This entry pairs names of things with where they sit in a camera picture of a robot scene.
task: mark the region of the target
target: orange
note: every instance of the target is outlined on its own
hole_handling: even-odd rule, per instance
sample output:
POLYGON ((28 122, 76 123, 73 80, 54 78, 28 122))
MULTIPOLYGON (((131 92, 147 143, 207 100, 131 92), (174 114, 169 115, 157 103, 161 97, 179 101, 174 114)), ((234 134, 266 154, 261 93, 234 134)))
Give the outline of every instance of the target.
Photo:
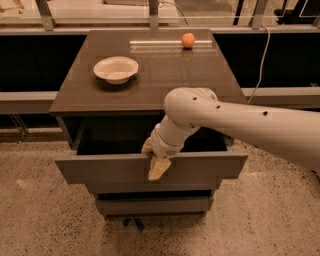
POLYGON ((184 34, 182 36, 181 42, 184 48, 192 48, 192 46, 194 45, 194 35, 192 33, 184 34))

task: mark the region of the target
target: white bowl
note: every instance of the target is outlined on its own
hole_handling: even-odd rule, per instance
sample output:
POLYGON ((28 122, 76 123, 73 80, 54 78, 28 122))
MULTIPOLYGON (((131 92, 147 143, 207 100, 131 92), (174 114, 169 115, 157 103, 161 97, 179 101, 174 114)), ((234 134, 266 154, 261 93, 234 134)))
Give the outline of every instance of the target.
POLYGON ((93 72, 97 77, 105 79, 110 84, 123 84, 138 72, 138 63, 133 59, 117 56, 98 62, 93 72))

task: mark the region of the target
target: countertop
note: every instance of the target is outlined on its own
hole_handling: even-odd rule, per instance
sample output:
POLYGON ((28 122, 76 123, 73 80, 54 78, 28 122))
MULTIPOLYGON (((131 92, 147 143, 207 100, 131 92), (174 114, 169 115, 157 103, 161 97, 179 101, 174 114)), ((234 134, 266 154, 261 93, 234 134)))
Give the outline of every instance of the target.
POLYGON ((117 30, 89 32, 61 89, 52 115, 96 115, 110 111, 162 110, 166 94, 177 87, 212 89, 220 101, 246 104, 246 99, 207 29, 117 30), (181 45, 192 32, 192 50, 181 45), (100 60, 126 56, 139 64, 138 74, 115 86, 97 78, 100 60))

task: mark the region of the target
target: cable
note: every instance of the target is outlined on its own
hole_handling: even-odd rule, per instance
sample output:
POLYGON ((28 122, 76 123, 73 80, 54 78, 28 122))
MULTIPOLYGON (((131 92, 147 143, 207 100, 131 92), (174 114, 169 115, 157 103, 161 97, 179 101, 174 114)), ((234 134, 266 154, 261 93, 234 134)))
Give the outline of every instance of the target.
POLYGON ((267 40, 266 46, 265 46, 265 48, 264 48, 264 52, 263 52, 262 59, 261 59, 261 63, 260 63, 259 81, 258 81, 258 83, 257 83, 257 85, 256 85, 256 87, 255 87, 255 89, 254 89, 254 91, 253 91, 253 93, 251 94, 250 99, 248 100, 248 103, 251 102, 254 94, 256 93, 258 87, 260 86, 260 83, 261 83, 261 80, 262 80, 264 59, 265 59, 265 57, 266 57, 266 53, 267 53, 267 50, 268 50, 268 46, 269 46, 269 42, 270 42, 270 37, 271 37, 271 32, 270 32, 270 30, 269 30, 265 25, 262 25, 262 27, 264 27, 264 28, 267 30, 267 32, 268 32, 268 40, 267 40))
POLYGON ((184 16, 184 13, 183 13, 183 11, 181 10, 181 8, 179 7, 179 5, 174 4, 174 3, 170 3, 170 2, 167 2, 167 1, 163 1, 163 0, 160 0, 159 3, 160 3, 160 4, 171 4, 171 5, 175 6, 175 7, 180 11, 180 13, 182 14, 182 16, 183 16, 183 18, 184 18, 184 21, 186 22, 187 26, 189 26, 189 23, 188 23, 188 21, 187 21, 187 19, 186 19, 186 16, 184 16))

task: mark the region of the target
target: terrazzo floor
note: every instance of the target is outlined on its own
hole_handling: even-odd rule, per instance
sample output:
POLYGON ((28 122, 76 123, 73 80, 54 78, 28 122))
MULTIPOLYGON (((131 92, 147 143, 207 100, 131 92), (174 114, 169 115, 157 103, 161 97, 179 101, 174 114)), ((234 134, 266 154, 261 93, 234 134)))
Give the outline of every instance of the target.
POLYGON ((206 217, 105 221, 83 185, 54 163, 69 154, 58 128, 26 141, 0 130, 0 255, 320 255, 320 183, 308 170, 235 142, 249 158, 224 180, 206 217))

